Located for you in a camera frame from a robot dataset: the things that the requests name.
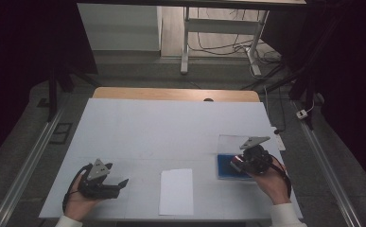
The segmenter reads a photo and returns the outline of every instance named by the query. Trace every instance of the hand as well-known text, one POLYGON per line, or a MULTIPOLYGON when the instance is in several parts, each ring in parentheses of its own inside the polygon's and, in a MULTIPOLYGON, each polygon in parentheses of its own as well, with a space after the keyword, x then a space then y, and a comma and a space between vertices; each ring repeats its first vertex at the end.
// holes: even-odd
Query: hand
MULTIPOLYGON (((280 166, 279 162, 274 157, 273 164, 283 171, 286 171, 286 167, 280 166)), ((276 170, 270 167, 268 171, 262 175, 254 175, 248 172, 247 174, 256 180, 260 189, 270 197, 274 205, 291 203, 291 200, 288 197, 286 183, 276 170)))
POLYGON ((99 202, 103 200, 91 200, 82 196, 80 192, 78 192, 78 185, 81 180, 82 175, 79 175, 74 182, 70 193, 70 198, 67 202, 67 206, 65 208, 64 215, 76 220, 81 221, 91 210, 97 205, 99 202))

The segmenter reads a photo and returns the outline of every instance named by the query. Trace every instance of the white paper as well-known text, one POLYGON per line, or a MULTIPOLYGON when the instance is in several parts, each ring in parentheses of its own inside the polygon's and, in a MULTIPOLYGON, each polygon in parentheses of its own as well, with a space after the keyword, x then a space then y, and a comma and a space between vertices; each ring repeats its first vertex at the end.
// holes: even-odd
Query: white paper
POLYGON ((162 172, 159 215, 194 215, 192 169, 162 172))

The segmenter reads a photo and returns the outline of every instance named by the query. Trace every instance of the white table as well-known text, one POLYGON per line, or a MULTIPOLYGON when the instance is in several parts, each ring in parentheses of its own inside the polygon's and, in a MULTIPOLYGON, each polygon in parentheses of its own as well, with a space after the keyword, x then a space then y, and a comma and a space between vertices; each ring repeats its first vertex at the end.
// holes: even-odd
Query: white table
MULTIPOLYGON (((113 163, 105 184, 130 181, 118 199, 99 204, 98 220, 212 220, 270 218, 271 202, 255 183, 217 178, 220 135, 270 136, 263 103, 91 98, 40 218, 62 215, 61 200, 77 171, 100 158, 113 163), (159 216, 160 174, 192 168, 193 216, 159 216)), ((282 162, 276 143, 262 144, 282 162)), ((297 216, 301 211, 292 193, 297 216)))

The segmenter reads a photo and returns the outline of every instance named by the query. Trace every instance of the wrist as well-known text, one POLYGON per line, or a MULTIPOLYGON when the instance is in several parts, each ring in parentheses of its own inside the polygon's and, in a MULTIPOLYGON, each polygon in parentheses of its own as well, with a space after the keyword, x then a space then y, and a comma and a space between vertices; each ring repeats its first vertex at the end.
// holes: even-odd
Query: wrist
POLYGON ((65 212, 64 215, 72 220, 75 221, 81 221, 82 220, 82 216, 79 214, 74 214, 73 212, 65 212))
POLYGON ((56 226, 81 227, 82 223, 64 215, 60 217, 56 226))
POLYGON ((273 205, 279 205, 284 203, 291 203, 288 195, 286 193, 278 192, 276 194, 270 195, 271 202, 273 205))
POLYGON ((271 201, 273 202, 273 205, 291 203, 291 200, 288 197, 271 198, 271 201))

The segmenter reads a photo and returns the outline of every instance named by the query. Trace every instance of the gray floor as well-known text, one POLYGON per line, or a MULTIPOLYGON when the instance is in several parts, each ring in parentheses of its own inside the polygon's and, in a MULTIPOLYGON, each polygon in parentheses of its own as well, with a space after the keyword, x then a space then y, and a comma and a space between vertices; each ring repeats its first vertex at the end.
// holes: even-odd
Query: gray floor
MULTIPOLYGON (((105 86, 122 87, 157 87, 157 88, 191 88, 239 90, 255 81, 249 74, 248 61, 195 59, 189 64, 187 76, 180 75, 178 60, 159 59, 151 56, 96 56, 99 75, 92 76, 105 86)), ((263 72, 271 66, 262 67, 263 72)), ((282 78, 284 72, 277 75, 282 78)), ((92 96, 94 88, 85 81, 73 76, 76 88, 70 95, 59 124, 71 124, 68 137, 65 134, 54 134, 51 143, 45 148, 22 198, 18 202, 8 226, 54 226, 55 220, 43 222, 37 216, 44 204, 51 184, 54 182, 62 159, 72 140, 85 104, 92 96)), ((336 199, 321 172, 314 154, 311 151, 305 134, 295 116, 292 101, 287 98, 289 85, 281 89, 281 95, 274 91, 268 95, 270 122, 278 129, 286 125, 281 136, 287 150, 282 152, 288 174, 292 180, 298 202, 308 226, 347 226, 336 199)), ((47 108, 38 107, 42 98, 48 97, 47 83, 35 86, 30 93, 30 101, 18 124, 6 142, 0 148, 0 203, 6 196, 9 187, 20 170, 47 118, 47 108)), ((357 214, 366 226, 366 174, 357 160, 341 142, 338 136, 324 122, 320 114, 320 105, 314 109, 315 133, 333 165, 340 182, 348 194, 357 214)), ((85 226, 114 226, 111 222, 86 221, 85 226)), ((118 222, 118 226, 137 226, 138 223, 118 222)), ((193 224, 139 223, 139 226, 181 226, 193 224)), ((200 226, 238 226, 238 223, 200 223, 200 226)), ((269 226, 267 221, 249 223, 248 226, 269 226)))

